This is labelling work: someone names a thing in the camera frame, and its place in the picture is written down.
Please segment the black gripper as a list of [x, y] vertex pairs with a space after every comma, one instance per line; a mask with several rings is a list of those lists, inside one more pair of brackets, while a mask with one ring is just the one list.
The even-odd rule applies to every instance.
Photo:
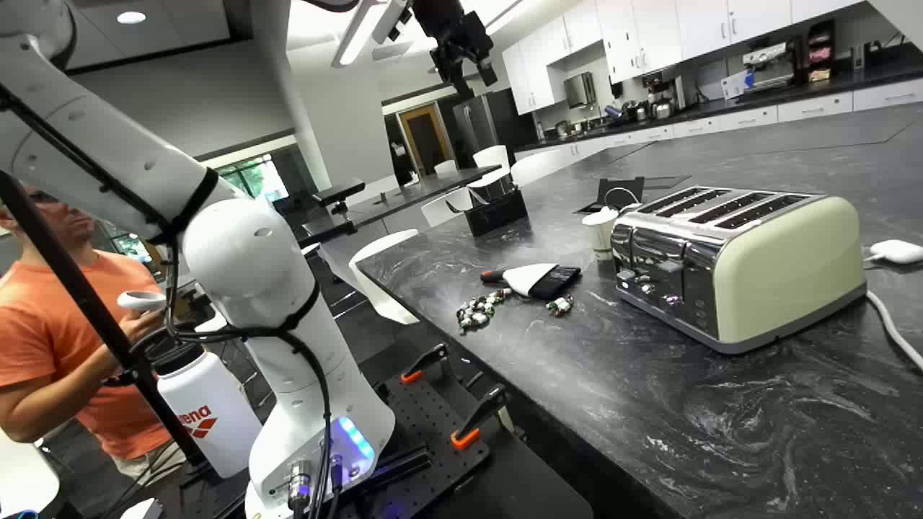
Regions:
[[458, 0], [412, 0], [412, 15], [428, 38], [436, 40], [430, 51], [438, 76], [461, 96], [474, 90], [461, 76], [461, 63], [471, 61], [485, 83], [497, 81], [491, 67], [494, 40], [475, 12], [464, 12]]

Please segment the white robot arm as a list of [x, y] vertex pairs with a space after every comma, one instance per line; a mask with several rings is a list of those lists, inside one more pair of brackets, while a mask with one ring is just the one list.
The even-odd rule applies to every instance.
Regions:
[[263, 201], [76, 83], [70, 0], [0, 0], [2, 201], [112, 348], [128, 338], [40, 218], [32, 188], [151, 241], [177, 240], [188, 273], [275, 393], [247, 450], [247, 519], [422, 519], [488, 453], [428, 445], [428, 465], [387, 458], [397, 406], [357, 368], [315, 273]]

